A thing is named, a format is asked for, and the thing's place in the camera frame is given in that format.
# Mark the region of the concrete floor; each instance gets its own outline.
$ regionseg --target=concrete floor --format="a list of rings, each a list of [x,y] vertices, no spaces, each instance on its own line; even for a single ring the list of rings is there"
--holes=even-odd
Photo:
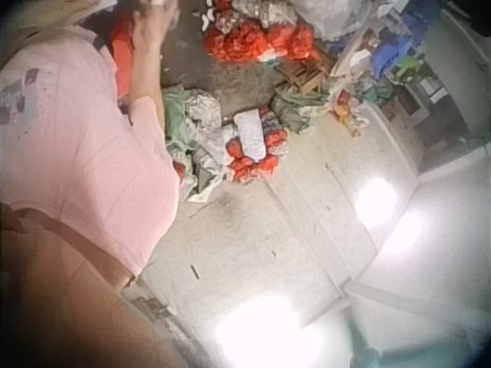
[[[370,264],[417,186],[375,122],[353,140],[333,118],[319,118],[289,144],[271,178],[225,182],[205,205],[181,203],[143,273],[219,366],[227,362],[214,333],[227,313],[278,295],[290,300],[302,325],[317,319],[341,296],[338,286]],[[398,202],[393,221],[367,231],[352,203],[377,176],[394,186]]]

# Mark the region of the crumpled fabric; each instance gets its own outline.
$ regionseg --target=crumpled fabric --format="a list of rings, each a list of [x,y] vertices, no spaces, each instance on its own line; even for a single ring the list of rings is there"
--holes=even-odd
[[[294,133],[310,127],[312,117],[325,115],[328,110],[329,92],[300,94],[294,86],[278,87],[271,108],[280,124]]]
[[[297,15],[293,6],[282,0],[271,0],[261,4],[259,19],[263,28],[272,25],[296,25]]]
[[[186,115],[188,97],[189,92],[182,85],[162,89],[166,140],[184,152],[195,149],[197,140],[196,126]]]
[[[222,135],[220,102],[204,90],[190,90],[186,100],[186,112],[196,124],[197,144],[218,164],[226,165],[228,155]]]
[[[227,166],[218,164],[202,147],[193,152],[193,162],[196,165],[196,184],[187,197],[190,202],[208,202],[212,191],[223,181],[227,174]]]
[[[184,90],[182,85],[163,88],[162,92],[166,146],[180,174],[180,200],[206,202],[231,161],[219,101],[204,90]]]
[[[180,165],[174,164],[174,168],[178,172],[181,179],[179,187],[179,200],[185,201],[193,188],[198,183],[198,179],[193,174],[193,162],[191,155],[186,154],[185,151],[182,151],[178,146],[172,143],[167,143],[166,148],[173,161],[184,166],[184,172],[180,172],[176,168],[176,166],[179,167]]]

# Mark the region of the red mesh bag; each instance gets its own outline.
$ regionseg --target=red mesh bag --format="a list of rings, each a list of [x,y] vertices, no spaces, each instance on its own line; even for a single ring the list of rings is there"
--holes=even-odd
[[[216,10],[223,12],[232,8],[232,0],[215,0]]]
[[[275,155],[267,155],[264,159],[259,161],[258,170],[264,174],[272,174],[275,167],[279,164],[279,157]]]
[[[230,61],[248,62],[256,61],[269,49],[269,44],[261,26],[247,19],[228,36],[225,49]]]
[[[314,47],[314,32],[307,25],[299,25],[288,45],[288,56],[292,59],[308,58]]]
[[[284,129],[273,130],[265,137],[264,143],[267,148],[277,147],[287,140],[287,133]]]
[[[234,159],[240,159],[244,156],[244,152],[242,151],[242,144],[240,143],[239,138],[234,138],[233,140],[230,140],[227,143],[226,148],[229,155]]]
[[[228,56],[225,51],[226,36],[215,27],[210,28],[203,39],[205,49],[215,58],[221,61],[227,61]]]
[[[268,30],[266,37],[269,44],[273,46],[276,51],[288,51],[288,44],[294,31],[294,25],[273,25]]]

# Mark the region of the person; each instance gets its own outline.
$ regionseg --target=person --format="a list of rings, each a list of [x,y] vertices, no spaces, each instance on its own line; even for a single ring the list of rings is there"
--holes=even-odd
[[[176,0],[143,2],[135,16],[129,118],[93,32],[40,32],[0,71],[9,366],[186,366],[118,293],[176,215],[160,94],[160,45],[176,11]]]
[[[160,91],[176,4],[143,2],[135,15],[129,118],[108,49],[81,27],[40,32],[0,72],[2,202],[61,236],[117,289],[141,273],[176,215]]]

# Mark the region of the stain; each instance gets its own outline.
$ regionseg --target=stain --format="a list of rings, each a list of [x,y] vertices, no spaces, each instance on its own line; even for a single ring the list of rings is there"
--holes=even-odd
[[[196,278],[196,280],[199,280],[198,272],[196,271],[196,269],[194,268],[193,265],[191,265],[191,271],[193,271],[194,277]]]
[[[25,72],[24,85],[33,84],[38,79],[39,68],[33,67]]]

